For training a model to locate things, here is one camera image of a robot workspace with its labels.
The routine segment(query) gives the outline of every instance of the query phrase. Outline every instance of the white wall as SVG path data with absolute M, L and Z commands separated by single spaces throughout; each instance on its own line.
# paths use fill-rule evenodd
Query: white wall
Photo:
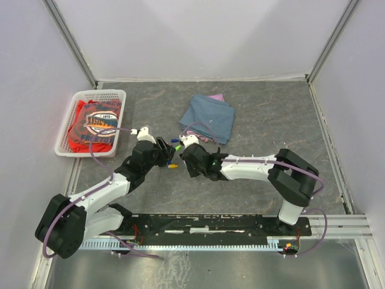
M 348 0 L 56 0 L 97 80 L 309 73 Z
M 385 263 L 385 2 L 361 1 L 315 88 L 356 207 Z
M 0 288 L 25 289 L 34 231 L 73 164 L 54 154 L 57 131 L 73 93 L 90 86 L 41 0 L 3 1 L 0 39 Z

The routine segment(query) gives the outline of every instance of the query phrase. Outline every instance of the marble-patterned floor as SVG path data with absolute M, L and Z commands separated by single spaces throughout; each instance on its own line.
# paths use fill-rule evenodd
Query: marble-patterned floor
M 321 129 L 307 82 L 131 82 L 105 83 L 103 89 L 127 93 L 125 128 L 150 126 L 154 136 L 166 141 L 177 138 L 178 121 L 193 95 L 222 93 L 235 108 L 232 138 L 222 152 L 234 155 L 265 156 L 288 148 L 313 164 L 326 181 L 325 190 L 310 207 L 327 214 L 344 214 Z M 114 169 L 131 154 L 136 138 L 123 133 L 115 158 L 104 159 Z M 203 144 L 209 151 L 213 143 Z M 267 182 L 234 180 L 213 182 L 200 176 L 191 179 L 179 156 L 177 169 L 153 168 L 135 191 L 118 199 L 136 213 L 231 213 L 277 214 L 282 197 Z M 92 159 L 83 159 L 76 192 L 95 185 L 108 176 Z

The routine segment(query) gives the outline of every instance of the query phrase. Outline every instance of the plastic basket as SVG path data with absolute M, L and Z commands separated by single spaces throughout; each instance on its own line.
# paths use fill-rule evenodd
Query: plastic basket
M 122 109 L 120 110 L 120 115 L 118 118 L 118 128 L 122 124 L 123 112 L 126 102 L 126 92 L 124 90 L 117 89 L 104 89 L 104 90 L 86 90 L 84 92 L 77 92 L 72 96 L 70 106 L 67 110 L 67 114 L 64 118 L 64 122 L 61 125 L 60 133 L 55 145 L 55 153 L 63 157 L 73 157 L 73 158 L 87 158 L 91 157 L 90 153 L 77 153 L 72 152 L 68 144 L 68 129 L 72 125 L 75 114 L 76 106 L 78 101 L 88 102 L 93 101 L 110 101 L 112 99 L 119 99 L 122 102 Z M 112 144 L 112 149 L 108 152 L 96 152 L 96 157 L 105 157 L 112 158 L 116 155 L 116 149 L 118 145 L 120 131 L 116 132 L 114 143 Z

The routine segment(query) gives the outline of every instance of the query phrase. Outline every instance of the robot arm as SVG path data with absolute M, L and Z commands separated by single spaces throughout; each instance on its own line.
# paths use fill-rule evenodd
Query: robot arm
M 202 174 L 213 181 L 256 179 L 270 182 L 284 198 L 278 218 L 290 226 L 297 223 L 303 208 L 309 206 L 316 180 L 294 170 L 289 175 L 285 173 L 287 168 L 273 162 L 286 163 L 316 176 L 319 172 L 289 149 L 281 149 L 277 155 L 267 157 L 237 157 L 206 152 L 194 135 L 180 140 L 185 146 L 180 156 L 192 178 Z
M 83 241 L 106 231 L 114 231 L 126 217 L 129 219 L 130 212 L 117 204 L 98 211 L 118 197 L 135 190 L 143 183 L 152 167 L 166 166 L 175 153 L 175 148 L 166 144 L 161 137 L 152 137 L 147 127 L 137 132 L 137 139 L 132 155 L 115 170 L 112 180 L 107 178 L 71 197 L 62 194 L 54 196 L 36 229 L 35 237 L 43 242 L 54 219 L 63 208 L 71 205 L 56 223 L 48 239 L 50 249 L 60 257 L 68 258 Z

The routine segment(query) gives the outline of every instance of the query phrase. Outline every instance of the folded cloth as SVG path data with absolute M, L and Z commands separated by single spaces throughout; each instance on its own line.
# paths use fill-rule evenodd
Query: folded cloth
M 97 102 L 98 101 L 89 101 L 88 103 L 89 104 L 95 104 Z M 78 104 L 76 106 L 75 120 L 73 121 L 73 124 L 71 125 L 71 127 L 68 129 L 68 134 L 71 131 L 71 129 L 73 128 L 73 126 L 75 125 L 75 123 L 78 119 L 79 113 L 85 104 L 86 103 L 84 101 L 78 101 Z M 70 134 L 68 136 L 68 144 L 69 144 L 69 146 L 73 152 L 90 152 L 89 144 L 81 144 L 76 140 L 72 140 Z M 112 149 L 112 144 L 109 144 L 109 143 L 93 143 L 92 144 L 92 151 L 93 152 L 109 152 L 111 149 Z
M 79 101 L 76 108 L 76 119 L 68 130 L 70 147 L 74 152 L 82 151 L 83 146 L 88 147 L 89 142 L 94 135 L 103 129 L 117 127 L 122 103 L 119 99 L 112 99 L 103 102 L 89 102 L 82 104 Z M 93 143 L 102 143 L 112 145 L 115 139 L 116 131 L 114 129 L 106 130 L 93 140 Z
M 183 129 L 193 122 L 204 123 L 211 128 L 218 142 L 225 145 L 230 140 L 234 115 L 235 109 L 227 102 L 211 99 L 203 95 L 194 95 L 190 106 L 179 123 Z M 212 138 L 211 133 L 204 126 L 193 125 L 190 126 L 190 130 Z
M 220 95 L 209 95 L 208 97 L 212 98 L 212 99 L 216 99 L 218 101 L 224 101 L 224 98 L 223 98 L 222 94 L 220 94 Z M 204 137 L 204 136 L 202 136 L 202 135 L 200 135 L 200 134 L 198 134 L 198 133 L 196 133 L 194 131 L 187 131 L 186 133 L 188 135 L 190 135 L 190 134 L 196 135 L 199 139 L 203 140 L 205 143 L 207 143 L 209 140 L 211 140 L 210 138 Z

